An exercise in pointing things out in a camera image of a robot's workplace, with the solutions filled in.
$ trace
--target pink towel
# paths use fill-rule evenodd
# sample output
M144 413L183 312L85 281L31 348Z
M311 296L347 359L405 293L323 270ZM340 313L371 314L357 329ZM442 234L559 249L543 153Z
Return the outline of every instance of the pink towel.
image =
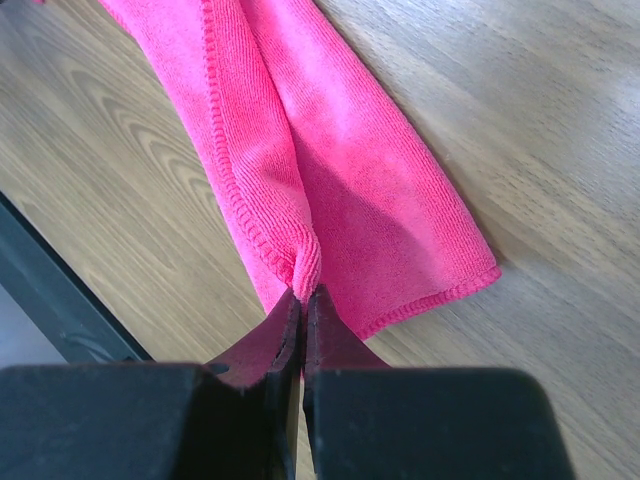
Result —
M500 276L432 155L311 0L102 2L173 101L267 311L320 281L364 338Z

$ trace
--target pink fabric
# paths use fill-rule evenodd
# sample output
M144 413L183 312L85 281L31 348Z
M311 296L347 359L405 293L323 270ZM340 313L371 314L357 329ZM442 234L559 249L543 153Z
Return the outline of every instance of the pink fabric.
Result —
M173 101L267 311L287 286L306 300L321 281L364 338L500 276L436 161L311 0L102 2Z

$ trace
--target wooden surface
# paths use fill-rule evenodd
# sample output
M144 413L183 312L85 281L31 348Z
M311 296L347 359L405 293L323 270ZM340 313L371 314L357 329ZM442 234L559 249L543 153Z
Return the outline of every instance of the wooden surface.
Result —
M504 267L370 345L524 368L582 478L639 478L640 5L320 3ZM207 360L262 316L171 104L95 1L0 7L0 189L158 359Z

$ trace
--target black strip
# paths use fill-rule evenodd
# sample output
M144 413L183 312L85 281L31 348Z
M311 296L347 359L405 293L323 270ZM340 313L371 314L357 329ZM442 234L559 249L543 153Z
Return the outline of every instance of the black strip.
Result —
M0 284L68 362L152 360L1 192Z

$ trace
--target gray floor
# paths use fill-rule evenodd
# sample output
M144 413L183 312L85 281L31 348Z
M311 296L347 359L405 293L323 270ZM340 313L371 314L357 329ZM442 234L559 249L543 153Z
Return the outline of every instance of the gray floor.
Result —
M65 360L0 285L0 368L46 363Z

